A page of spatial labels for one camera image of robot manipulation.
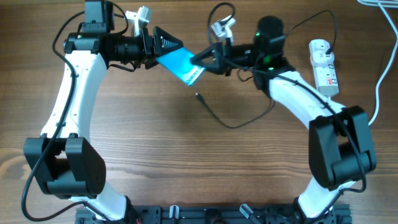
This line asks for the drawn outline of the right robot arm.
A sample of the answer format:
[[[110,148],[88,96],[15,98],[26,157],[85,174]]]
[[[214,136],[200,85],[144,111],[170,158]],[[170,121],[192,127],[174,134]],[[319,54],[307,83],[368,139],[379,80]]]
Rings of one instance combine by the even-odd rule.
[[[312,179],[294,202],[295,223],[342,221],[335,202],[366,184],[376,168],[376,154],[366,112],[329,100],[309,85],[284,56],[284,25],[266,16],[257,24],[250,44],[235,45],[230,38],[212,42],[192,57],[192,64],[206,71],[229,75],[232,70],[252,73],[257,89],[285,106],[309,131],[308,162]]]

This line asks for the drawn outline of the teal screen Galaxy smartphone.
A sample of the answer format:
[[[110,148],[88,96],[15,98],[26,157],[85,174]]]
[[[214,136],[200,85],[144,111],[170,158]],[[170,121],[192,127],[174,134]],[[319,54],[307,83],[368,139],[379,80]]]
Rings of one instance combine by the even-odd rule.
[[[205,71],[204,67],[193,65],[190,59],[194,55],[186,48],[175,50],[156,58],[156,61],[187,86],[192,86]]]

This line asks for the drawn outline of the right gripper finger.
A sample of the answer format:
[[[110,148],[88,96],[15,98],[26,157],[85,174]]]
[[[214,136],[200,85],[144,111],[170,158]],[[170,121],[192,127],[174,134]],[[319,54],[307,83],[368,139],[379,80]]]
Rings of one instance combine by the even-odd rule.
[[[212,44],[204,51],[194,55],[190,62],[198,66],[221,66],[222,49],[223,44],[221,42]]]
[[[217,75],[223,75],[226,72],[226,65],[219,60],[213,63],[200,62],[199,66],[203,67],[207,72]]]

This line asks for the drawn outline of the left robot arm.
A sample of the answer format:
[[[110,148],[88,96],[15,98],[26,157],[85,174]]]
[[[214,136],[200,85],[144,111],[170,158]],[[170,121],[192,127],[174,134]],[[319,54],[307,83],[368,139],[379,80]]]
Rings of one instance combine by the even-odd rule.
[[[183,47],[183,42],[160,27],[147,30],[149,10],[121,11],[127,28],[115,31],[111,1],[86,1],[84,21],[69,34],[58,57],[65,69],[50,118],[37,138],[24,144],[31,172],[21,198],[27,210],[27,193],[36,181],[45,195],[82,205],[101,223],[140,223],[141,216],[130,199],[115,191],[106,180],[106,164],[90,143],[90,124],[100,84],[109,67],[152,68],[158,59]]]

